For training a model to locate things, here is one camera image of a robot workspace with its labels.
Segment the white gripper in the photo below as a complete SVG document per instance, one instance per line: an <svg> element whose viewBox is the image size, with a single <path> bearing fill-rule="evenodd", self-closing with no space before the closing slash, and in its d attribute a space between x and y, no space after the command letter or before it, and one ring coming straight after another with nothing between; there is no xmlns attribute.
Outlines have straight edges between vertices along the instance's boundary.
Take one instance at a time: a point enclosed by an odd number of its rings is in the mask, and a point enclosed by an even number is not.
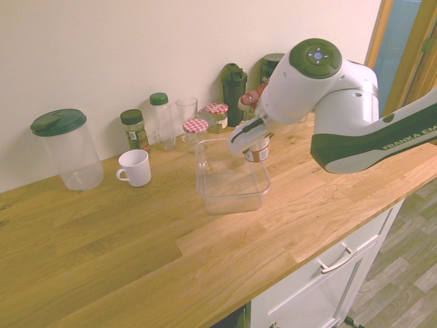
<svg viewBox="0 0 437 328"><path fill-rule="evenodd" d="M253 118L234 129L227 145L233 154L258 152L269 144L272 135L262 118Z"/></svg>

